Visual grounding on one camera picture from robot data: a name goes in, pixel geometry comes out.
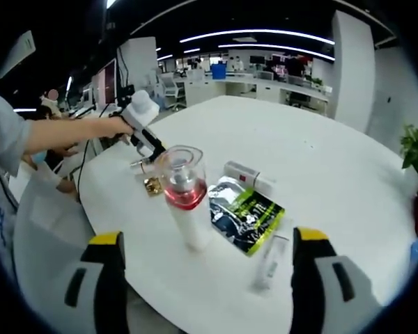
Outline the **person's left hand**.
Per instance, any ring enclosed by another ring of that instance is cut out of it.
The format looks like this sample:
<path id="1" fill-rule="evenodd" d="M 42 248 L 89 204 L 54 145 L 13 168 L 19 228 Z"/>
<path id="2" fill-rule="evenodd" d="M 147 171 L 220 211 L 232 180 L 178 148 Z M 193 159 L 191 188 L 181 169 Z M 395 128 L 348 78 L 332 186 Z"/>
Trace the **person's left hand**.
<path id="1" fill-rule="evenodd" d="M 105 120 L 108 138 L 131 136 L 134 129 L 121 116 L 114 116 Z"/>

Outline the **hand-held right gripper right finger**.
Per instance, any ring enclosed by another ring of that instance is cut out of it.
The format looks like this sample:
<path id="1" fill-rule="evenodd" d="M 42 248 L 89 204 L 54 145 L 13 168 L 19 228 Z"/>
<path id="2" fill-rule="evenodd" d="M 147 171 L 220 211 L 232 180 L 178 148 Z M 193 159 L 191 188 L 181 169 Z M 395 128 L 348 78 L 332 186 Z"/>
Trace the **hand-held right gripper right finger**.
<path id="1" fill-rule="evenodd" d="M 320 230 L 293 229 L 291 333 L 358 333 L 381 310 L 370 278 Z"/>

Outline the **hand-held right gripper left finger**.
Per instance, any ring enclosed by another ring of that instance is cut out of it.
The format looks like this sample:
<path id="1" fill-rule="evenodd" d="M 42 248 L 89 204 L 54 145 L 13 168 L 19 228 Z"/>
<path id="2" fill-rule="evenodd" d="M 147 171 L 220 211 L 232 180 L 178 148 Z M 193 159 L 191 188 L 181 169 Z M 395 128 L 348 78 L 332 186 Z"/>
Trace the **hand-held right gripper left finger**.
<path id="1" fill-rule="evenodd" d="M 121 231 L 97 234 L 48 281 L 40 316 L 55 333 L 127 333 Z"/>

